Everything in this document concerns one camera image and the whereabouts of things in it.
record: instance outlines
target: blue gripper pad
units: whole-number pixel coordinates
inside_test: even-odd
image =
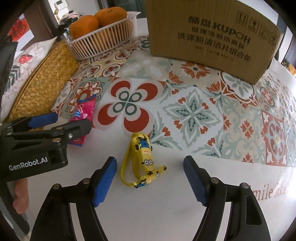
[[[109,187],[112,183],[115,173],[117,172],[116,159],[112,156],[109,157],[102,169],[97,171],[95,171],[91,177],[95,190],[94,199],[92,202],[95,207],[105,200]]]
[[[195,198],[207,207],[210,202],[211,177],[203,168],[199,168],[192,156],[184,158],[183,169],[193,190]]]
[[[39,127],[47,126],[56,123],[59,116],[55,112],[47,113],[44,115],[33,116],[28,122],[28,126],[32,129],[37,129]]]

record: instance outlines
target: white plastic basket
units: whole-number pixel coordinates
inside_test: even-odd
[[[137,15],[140,12],[127,12],[128,17],[97,29],[87,35],[73,40],[71,36],[66,44],[77,60],[95,57],[118,47],[135,36]]]

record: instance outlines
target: window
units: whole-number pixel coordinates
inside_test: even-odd
[[[107,7],[119,6],[124,8],[126,11],[141,12],[137,18],[145,18],[145,2],[144,0],[107,0]]]

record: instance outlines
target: yellow rubber strap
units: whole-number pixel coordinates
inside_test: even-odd
[[[128,161],[131,158],[131,155],[132,155],[132,153],[131,153],[131,145],[129,144],[128,149],[126,150],[126,154],[124,156],[122,165],[121,165],[121,169],[120,169],[120,179],[125,185],[127,185],[129,187],[133,187],[133,183],[128,183],[128,182],[125,181],[125,172],[126,172],[126,168],[128,166]]]
[[[137,179],[140,179],[142,175],[139,173],[139,158],[137,153],[132,153],[132,166],[133,166],[133,174]]]

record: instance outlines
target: woven straw bag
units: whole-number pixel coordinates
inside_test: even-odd
[[[60,90],[77,67],[78,62],[64,41],[53,45],[22,87],[7,121],[50,112]]]

